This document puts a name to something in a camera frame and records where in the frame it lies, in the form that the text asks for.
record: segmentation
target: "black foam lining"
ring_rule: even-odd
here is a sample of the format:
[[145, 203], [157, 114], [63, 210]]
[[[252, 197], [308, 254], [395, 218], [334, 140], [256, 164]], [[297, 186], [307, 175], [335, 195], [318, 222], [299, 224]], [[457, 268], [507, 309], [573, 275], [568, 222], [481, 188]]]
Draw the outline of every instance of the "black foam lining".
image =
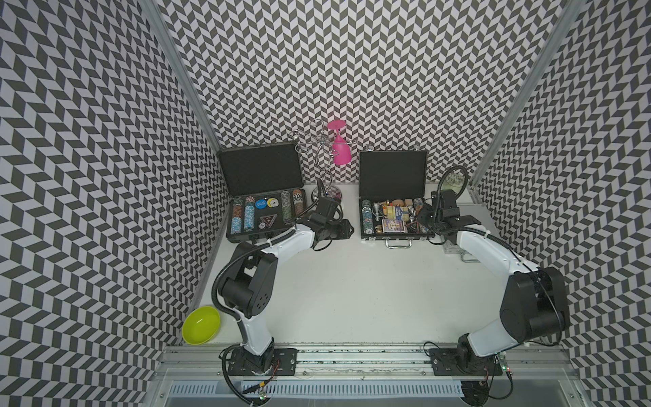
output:
[[229, 193], [234, 197], [303, 186], [294, 143], [222, 150], [219, 162]]
[[[301, 189], [301, 193], [303, 194], [303, 208], [305, 209], [307, 207], [306, 205], [306, 196], [305, 196], [305, 190]], [[251, 240], [252, 238], [255, 239], [261, 239], [261, 238], [273, 238], [274, 236], [277, 236], [278, 234], [281, 234], [282, 232], [286, 231], [290, 227], [294, 225], [293, 219], [296, 216], [296, 207], [294, 206], [294, 200], [290, 199], [290, 204], [292, 205], [292, 224], [291, 225], [285, 225], [283, 223], [283, 206], [282, 206], [282, 199], [281, 199], [281, 192], [272, 192], [272, 193], [261, 193], [258, 195], [252, 195], [255, 200], [259, 199], [264, 199], [264, 198], [276, 198], [278, 200], [279, 205], [275, 206], [273, 208], [270, 208], [268, 206], [265, 206], [262, 209], [258, 209], [257, 207], [255, 208], [255, 220], [253, 222], [253, 225], [255, 228], [253, 229], [253, 232], [241, 232], [241, 233], [230, 233], [230, 228], [231, 228], [231, 223], [233, 222], [233, 205], [232, 202], [229, 204], [229, 228], [226, 231], [226, 237], [229, 239], [229, 242], [235, 243], [235, 242], [244, 242], [246, 240]], [[267, 216], [267, 215], [274, 215], [276, 214], [277, 217], [271, 227], [265, 227], [264, 229], [260, 229], [260, 223], [262, 220], [260, 219], [261, 216]], [[244, 208], [242, 208], [242, 216], [244, 217]]]
[[425, 195], [427, 151], [362, 151], [359, 196], [383, 201]]

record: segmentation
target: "stack of poker chips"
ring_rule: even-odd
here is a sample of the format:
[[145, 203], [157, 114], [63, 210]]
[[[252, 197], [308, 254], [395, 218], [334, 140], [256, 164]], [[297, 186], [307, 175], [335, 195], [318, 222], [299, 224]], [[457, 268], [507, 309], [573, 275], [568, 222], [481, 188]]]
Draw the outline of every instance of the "stack of poker chips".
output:
[[362, 226], [364, 227], [365, 234], [373, 234], [373, 211], [370, 208], [370, 201], [368, 199], [362, 201]]
[[[414, 207], [414, 209], [416, 211], [416, 216], [418, 216], [418, 213], [421, 211], [423, 206], [424, 206], [424, 204], [422, 202], [422, 198], [414, 198], [413, 207]], [[418, 224], [418, 226], [419, 226], [419, 228], [421, 230], [421, 233], [428, 233], [429, 232], [429, 230], [425, 226], [421, 225], [420, 223]]]
[[294, 196], [294, 210], [296, 211], [296, 216], [299, 216], [304, 211], [303, 193], [300, 189], [295, 189], [292, 195]]
[[246, 202], [246, 206], [244, 206], [244, 231], [253, 232], [253, 229], [255, 229], [255, 198], [246, 197], [244, 201]]
[[233, 218], [230, 221], [230, 233], [242, 232], [242, 204], [244, 200], [241, 197], [233, 199]]
[[283, 223], [285, 225], [291, 225], [293, 220], [292, 215], [292, 202], [290, 201], [289, 191], [281, 192], [281, 205], [283, 206]]

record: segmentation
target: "ventilation grate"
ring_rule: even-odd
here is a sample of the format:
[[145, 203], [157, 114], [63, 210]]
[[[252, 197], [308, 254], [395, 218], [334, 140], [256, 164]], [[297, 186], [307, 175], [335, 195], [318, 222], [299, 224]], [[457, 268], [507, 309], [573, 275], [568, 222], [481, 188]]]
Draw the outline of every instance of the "ventilation grate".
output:
[[[234, 382], [240, 389], [256, 380]], [[267, 386], [267, 395], [281, 398], [384, 399], [397, 397], [463, 397], [458, 380], [278, 380]], [[227, 397], [222, 380], [175, 380], [170, 397]]]

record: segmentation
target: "black cable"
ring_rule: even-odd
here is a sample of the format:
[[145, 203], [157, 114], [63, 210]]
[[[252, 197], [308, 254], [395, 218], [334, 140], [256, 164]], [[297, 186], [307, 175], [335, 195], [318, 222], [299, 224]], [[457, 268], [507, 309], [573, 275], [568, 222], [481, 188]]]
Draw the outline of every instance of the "black cable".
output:
[[439, 242], [439, 243], [431, 241], [429, 236], [428, 236], [428, 238], [427, 238], [427, 241], [428, 241], [430, 244], [433, 244], [433, 245], [435, 245], [435, 246], [440, 246], [440, 245], [445, 244], [445, 238], [444, 238], [443, 236], [441, 236], [441, 237], [443, 238], [443, 241], [442, 241], [442, 242]]
[[511, 383], [511, 388], [508, 390], [508, 393], [505, 396], [502, 397], [495, 397], [490, 395], [490, 388], [491, 386], [488, 386], [488, 394], [489, 398], [493, 400], [504, 400], [507, 399], [511, 394], [513, 394], [513, 376], [511, 375], [511, 372], [506, 371], [506, 377], [508, 377], [508, 381]]
[[253, 405], [253, 406], [262, 406], [263, 404], [267, 403], [270, 399], [265, 399], [265, 400], [260, 400], [259, 398], [248, 398], [245, 397], [239, 390], [235, 388], [233, 385], [233, 382], [230, 381], [229, 377], [229, 371], [226, 368], [226, 357], [228, 356], [229, 352], [231, 350], [239, 348], [239, 344], [234, 344], [230, 345], [228, 348], [224, 349], [220, 353], [221, 357], [221, 373], [224, 376], [224, 380], [226, 381], [226, 385], [229, 387], [229, 389], [242, 401], [244, 401], [248, 405]]
[[427, 357], [429, 358], [429, 357], [430, 357], [430, 354], [427, 353], [427, 349], [425, 349], [425, 345], [427, 345], [428, 343], [431, 343], [432, 345], [436, 346], [436, 347], [439, 348], [439, 349], [440, 349], [441, 347], [440, 347], [439, 345], [437, 345], [436, 343], [432, 342], [432, 341], [425, 341], [425, 343], [422, 344], [422, 352], [425, 354], [425, 356], [427, 356]]
[[550, 346], [550, 347], [551, 347], [551, 346], [558, 346], [559, 343], [560, 343], [560, 342], [558, 342], [558, 341], [553, 342], [553, 343], [543, 343], [543, 342], [538, 342], [538, 341], [527, 341], [527, 342], [529, 342], [529, 343], [535, 343], [535, 344], [538, 344], [538, 345], [541, 345], [541, 346]]
[[444, 234], [445, 235], [445, 234], [451, 234], [451, 233], [454, 233], [454, 232], [477, 233], [477, 234], [479, 234], [481, 236], [485, 236], [487, 239], [492, 240], [495, 243], [501, 244], [502, 246], [506, 247], [507, 249], [510, 249], [510, 246], [509, 246], [508, 243], [506, 243], [504, 240], [498, 238], [494, 234], [487, 233], [486, 231], [481, 231], [479, 229], [474, 229], [474, 228], [465, 227], [465, 226], [463, 226], [463, 227], [453, 227], [453, 228], [449, 228], [449, 229], [443, 229], [444, 224], [442, 224], [442, 223], [437, 223], [437, 224], [435, 224], [433, 226], [436, 227], [435, 232], [438, 233], [438, 234]]
[[312, 202], [312, 204], [311, 204], [310, 206], [308, 206], [306, 209], [304, 209], [304, 211], [302, 211], [300, 214], [296, 215], [296, 218], [295, 218], [295, 219], [300, 218], [303, 214], [306, 214], [307, 211], [309, 211], [310, 209], [314, 208], [314, 206], [316, 205], [316, 203], [318, 202], [318, 200], [319, 200], [319, 198], [316, 198], [316, 200], [315, 200], [314, 202]]
[[268, 385], [273, 380], [273, 378], [276, 377], [276, 371], [280, 367], [280, 364], [281, 364], [281, 362], [279, 360], [277, 360], [275, 366], [273, 367], [273, 371], [271, 372], [271, 377], [269, 377], [267, 380], [261, 381], [260, 383], [254, 385], [254, 386], [251, 386], [251, 387], [249, 387], [247, 389], [244, 389], [244, 391], [242, 391], [242, 394], [253, 393], [254, 391], [260, 389], [261, 387], [264, 387], [264, 386]]
[[316, 244], [314, 244], [314, 246], [312, 246], [312, 250], [314, 250], [314, 251], [326, 250], [330, 246], [331, 243], [332, 243], [332, 240], [328, 240], [327, 245], [325, 245], [324, 247], [321, 247], [320, 249], [315, 249]]
[[316, 188], [318, 189], [318, 193], [316, 194], [317, 199], [327, 195], [326, 187], [324, 186], [324, 182], [321, 181], [321, 178], [316, 179]]
[[439, 184], [436, 188], [436, 207], [434, 208], [434, 221], [438, 221], [439, 207], [441, 206], [441, 190], [443, 189], [443, 181], [448, 177], [448, 175], [456, 170], [461, 170], [461, 172], [464, 174], [464, 184], [461, 187], [461, 190], [456, 193], [456, 198], [459, 199], [461, 197], [461, 194], [465, 191], [465, 186], [468, 184], [469, 178], [468, 170], [463, 165], [453, 165], [452, 167], [445, 170], [443, 175], [441, 175], [441, 179], [439, 179]]
[[473, 389], [473, 391], [478, 391], [479, 393], [482, 393], [483, 395], [487, 396], [486, 400], [484, 400], [484, 402], [481, 404], [481, 406], [486, 404], [488, 399], [504, 400], [504, 399], [507, 399], [509, 396], [511, 396], [511, 394], [513, 394], [513, 374], [510, 371], [505, 371], [506, 377], [508, 378], [508, 381], [510, 382], [510, 389], [508, 390], [508, 393], [505, 396], [502, 396], [502, 397], [495, 397], [495, 396], [490, 395], [490, 391], [493, 388], [493, 380], [495, 379], [495, 373], [497, 372], [497, 365], [498, 364], [499, 363], [496, 362], [495, 365], [493, 366], [493, 375], [491, 376], [490, 383], [488, 384], [488, 390], [483, 391], [481, 389]]
[[559, 314], [558, 310], [556, 310], [556, 306], [554, 305], [554, 301], [551, 300], [551, 297], [549, 296], [549, 293], [543, 287], [542, 281], [540, 280], [540, 277], [538, 278], [538, 285], [540, 285], [540, 288], [542, 288], [542, 291], [545, 293], [547, 296], [547, 299], [549, 300], [549, 304], [551, 305], [551, 308], [554, 310], [554, 314], [556, 315], [556, 319], [559, 321], [559, 338], [553, 343], [546, 344], [546, 343], [540, 343], [540, 342], [535, 342], [537, 344], [541, 344], [542, 346], [557, 346], [561, 343], [561, 340], [563, 338], [563, 331], [565, 330], [565, 325], [561, 322], [561, 315]]

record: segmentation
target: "poker chip case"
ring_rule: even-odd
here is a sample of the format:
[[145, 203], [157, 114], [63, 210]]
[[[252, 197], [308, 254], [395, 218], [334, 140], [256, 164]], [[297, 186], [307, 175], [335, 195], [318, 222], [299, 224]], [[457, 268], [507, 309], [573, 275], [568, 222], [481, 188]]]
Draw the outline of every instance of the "poker chip case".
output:
[[[226, 238], [229, 242], [250, 240], [255, 243], [257, 240], [273, 238], [294, 226], [296, 210], [302, 210], [300, 201], [303, 201], [303, 208], [307, 207], [300, 157], [295, 143], [228, 148], [221, 150], [217, 157], [229, 191], [226, 214]], [[298, 191], [297, 197], [294, 196], [295, 191]], [[253, 230], [247, 231], [247, 226], [253, 226]]]
[[[371, 208], [376, 203], [390, 203], [394, 200], [423, 199], [425, 194], [427, 151], [405, 150], [405, 151], [362, 151], [359, 153], [359, 230], [363, 240], [385, 240], [387, 247], [411, 247], [390, 246], [390, 240], [425, 240], [431, 234], [426, 229], [420, 228], [417, 223], [403, 221], [404, 225], [410, 225], [409, 230], [400, 232], [400, 227], [389, 227], [390, 232], [378, 232], [378, 226], [382, 229], [383, 218], [377, 218], [372, 212], [373, 231], [369, 233], [365, 227], [364, 203], [370, 202]], [[395, 207], [389, 211], [396, 213], [401, 209]]]

